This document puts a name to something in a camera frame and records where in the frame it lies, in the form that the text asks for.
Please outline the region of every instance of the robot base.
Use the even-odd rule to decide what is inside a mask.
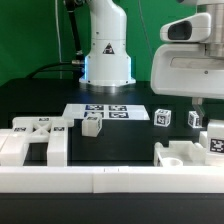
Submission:
[[[93,85],[90,84],[84,80],[80,80],[80,88],[90,90],[93,92],[99,92],[99,93],[121,93],[128,90],[133,90],[135,88],[135,80],[132,79],[128,84],[126,85],[119,85],[119,86],[102,86],[102,85]]]

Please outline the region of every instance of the black cable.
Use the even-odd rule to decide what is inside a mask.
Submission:
[[[32,79],[37,73],[43,71],[46,68],[53,68],[56,66],[61,66],[61,65],[72,65],[71,62],[57,62],[57,63],[53,63],[53,64],[49,64],[49,65],[44,65],[40,68],[38,68],[37,70],[31,72],[29,75],[26,76],[26,79]]]
[[[82,52],[75,14],[74,12],[68,12],[68,14],[69,14],[70,22],[71,22],[71,28],[72,28],[72,34],[73,34],[76,52],[77,53]]]
[[[84,55],[83,55],[82,48],[81,48],[76,18],[75,18],[75,14],[74,14],[75,9],[78,7],[81,7],[83,5],[83,1],[75,1],[74,2],[74,0],[64,0],[64,4],[67,9],[71,28],[72,28],[72,35],[73,35],[73,40],[74,40],[75,49],[76,49],[76,59],[83,60]]]

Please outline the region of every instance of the robot logo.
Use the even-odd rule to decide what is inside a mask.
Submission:
[[[103,54],[115,54],[110,43],[107,45],[107,47],[103,51]]]

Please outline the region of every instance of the white block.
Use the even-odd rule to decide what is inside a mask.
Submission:
[[[82,135],[97,137],[102,128],[101,114],[88,114],[82,121]]]
[[[188,124],[192,128],[201,128],[201,126],[199,125],[199,116],[196,111],[189,111]]]
[[[167,126],[169,126],[170,121],[171,121],[171,111],[170,110],[158,109],[155,112],[154,125],[161,126],[161,127],[167,127]]]
[[[1,129],[0,130],[0,152],[1,152],[1,149],[10,133],[11,133],[11,129]]]
[[[16,122],[0,152],[2,166],[23,166],[29,148],[27,136],[32,131],[31,121]]]
[[[47,148],[48,166],[67,166],[68,124],[64,119],[53,120]]]
[[[209,122],[207,139],[206,165],[224,166],[224,121]]]

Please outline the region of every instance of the black table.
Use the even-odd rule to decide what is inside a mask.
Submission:
[[[152,166],[156,142],[198,141],[187,124],[190,98],[155,95],[149,83],[120,94],[80,90],[71,80],[14,79],[0,87],[0,128],[19,116],[61,116],[66,104],[144,105],[150,121],[103,121],[98,138],[81,136],[81,121],[69,131],[69,166]],[[172,111],[169,127],[153,124],[157,109]],[[224,119],[224,103],[206,100],[212,119]],[[25,165],[45,165],[27,156]],[[222,223],[222,194],[0,194],[2,223]]]

